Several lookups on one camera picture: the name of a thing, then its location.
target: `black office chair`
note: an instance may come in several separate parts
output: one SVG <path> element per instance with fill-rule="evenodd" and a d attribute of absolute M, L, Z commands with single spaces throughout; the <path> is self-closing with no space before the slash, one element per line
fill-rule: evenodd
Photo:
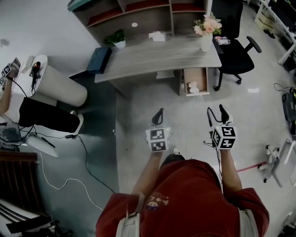
<path fill-rule="evenodd" d="M 213 0 L 212 12 L 222 23 L 222 35 L 230 39 L 230 44 L 219 45 L 217 50 L 222 67 L 220 70 L 219 85 L 214 87 L 218 91 L 221 86 L 223 73 L 235 75 L 238 78 L 237 84 L 241 84 L 239 74 L 253 70 L 254 63 L 248 55 L 248 51 L 254 47 L 258 53 L 261 48 L 250 36 L 247 47 L 243 48 L 236 38 L 240 34 L 241 12 L 243 9 L 242 0 Z"/>

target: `white plant pot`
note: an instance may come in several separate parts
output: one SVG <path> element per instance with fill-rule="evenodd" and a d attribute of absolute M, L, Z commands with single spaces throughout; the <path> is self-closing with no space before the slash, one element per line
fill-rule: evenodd
<path fill-rule="evenodd" d="M 124 40 L 124 41 L 120 41 L 120 42 L 118 42 L 118 43 L 114 43 L 114 45 L 115 45 L 116 47 L 118 47 L 119 49 L 123 49 L 123 48 L 126 46 L 126 42 L 125 42 L 125 40 Z"/>
<path fill-rule="evenodd" d="M 204 33 L 202 37 L 202 51 L 208 52 L 213 40 L 213 34 Z"/>

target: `blue box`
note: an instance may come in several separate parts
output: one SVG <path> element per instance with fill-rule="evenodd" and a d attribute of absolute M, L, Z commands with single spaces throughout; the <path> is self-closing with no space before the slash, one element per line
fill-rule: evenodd
<path fill-rule="evenodd" d="M 86 70 L 92 74 L 103 74 L 111 53 L 109 47 L 96 48 Z"/>

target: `red t-shirt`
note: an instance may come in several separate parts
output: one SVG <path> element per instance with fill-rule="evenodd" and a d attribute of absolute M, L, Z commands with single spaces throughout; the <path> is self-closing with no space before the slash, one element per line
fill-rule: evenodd
<path fill-rule="evenodd" d="M 111 196 L 96 225 L 96 237 L 114 237 L 126 211 L 132 214 L 138 196 Z M 141 237 L 240 236 L 240 210 L 252 211 L 259 237 L 269 213 L 253 188 L 224 197 L 213 168 L 198 160 L 171 162 L 159 172 L 153 192 L 140 213 Z"/>

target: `red shelf lining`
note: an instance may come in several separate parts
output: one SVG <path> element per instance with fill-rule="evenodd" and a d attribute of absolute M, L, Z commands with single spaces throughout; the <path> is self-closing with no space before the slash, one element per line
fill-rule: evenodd
<path fill-rule="evenodd" d="M 167 0 L 145 0 L 145 1 L 135 2 L 132 4 L 128 4 L 126 6 L 126 10 L 125 10 L 126 12 L 122 12 L 121 8 L 117 7 L 107 12 L 91 17 L 88 21 L 87 27 L 94 26 L 103 21 L 109 20 L 111 18 L 120 16 L 123 14 L 140 11 L 144 9 L 149 9 L 153 7 L 160 7 L 160 6 L 169 6 L 169 3 Z"/>
<path fill-rule="evenodd" d="M 205 12 L 205 10 L 194 3 L 174 3 L 172 4 L 173 12 Z"/>

